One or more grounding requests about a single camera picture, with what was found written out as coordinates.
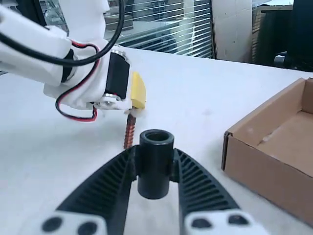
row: yellow object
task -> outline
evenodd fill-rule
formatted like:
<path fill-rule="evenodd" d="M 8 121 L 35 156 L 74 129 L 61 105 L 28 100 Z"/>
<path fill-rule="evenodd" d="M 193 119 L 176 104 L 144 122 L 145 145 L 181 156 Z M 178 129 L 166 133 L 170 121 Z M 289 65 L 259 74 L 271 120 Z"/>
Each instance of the yellow object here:
<path fill-rule="evenodd" d="M 138 72 L 133 72 L 131 100 L 133 107 L 144 109 L 146 104 L 146 87 Z"/>

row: cardboard box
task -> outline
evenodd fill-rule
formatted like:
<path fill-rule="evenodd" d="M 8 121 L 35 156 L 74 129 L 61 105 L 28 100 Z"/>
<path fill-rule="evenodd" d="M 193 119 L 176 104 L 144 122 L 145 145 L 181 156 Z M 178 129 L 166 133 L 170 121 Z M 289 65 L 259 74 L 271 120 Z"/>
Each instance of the cardboard box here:
<path fill-rule="evenodd" d="M 313 226 L 313 79 L 299 79 L 226 131 L 222 169 Z"/>

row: black plastic tube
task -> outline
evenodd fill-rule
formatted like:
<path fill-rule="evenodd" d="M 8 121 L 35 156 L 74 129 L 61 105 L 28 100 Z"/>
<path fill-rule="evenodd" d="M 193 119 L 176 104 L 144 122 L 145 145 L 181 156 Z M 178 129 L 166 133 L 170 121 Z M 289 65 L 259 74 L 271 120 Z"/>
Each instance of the black plastic tube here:
<path fill-rule="evenodd" d="M 174 136 L 162 130 L 148 130 L 140 135 L 137 163 L 138 192 L 147 199 L 167 195 L 173 164 Z"/>

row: window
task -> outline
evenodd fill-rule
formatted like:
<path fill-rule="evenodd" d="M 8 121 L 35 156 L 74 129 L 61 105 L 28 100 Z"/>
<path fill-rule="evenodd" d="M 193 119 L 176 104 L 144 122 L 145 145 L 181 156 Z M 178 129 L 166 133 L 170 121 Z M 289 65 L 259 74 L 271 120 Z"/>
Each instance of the window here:
<path fill-rule="evenodd" d="M 117 41 L 120 45 L 214 58 L 211 0 L 124 1 L 124 29 Z M 39 2 L 45 22 L 68 31 L 58 0 Z M 104 14 L 107 40 L 112 37 L 117 26 L 118 0 L 109 0 L 109 6 L 110 11 Z"/>

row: copper spring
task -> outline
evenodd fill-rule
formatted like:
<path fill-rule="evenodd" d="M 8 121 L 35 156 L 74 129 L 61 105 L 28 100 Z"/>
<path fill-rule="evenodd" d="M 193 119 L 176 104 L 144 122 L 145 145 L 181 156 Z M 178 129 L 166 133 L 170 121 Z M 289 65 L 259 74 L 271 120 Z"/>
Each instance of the copper spring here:
<path fill-rule="evenodd" d="M 126 132 L 125 132 L 125 140 L 124 140 L 124 149 L 128 149 L 132 147 L 133 145 L 135 124 L 136 124 L 136 118 L 133 115 L 128 114 Z"/>

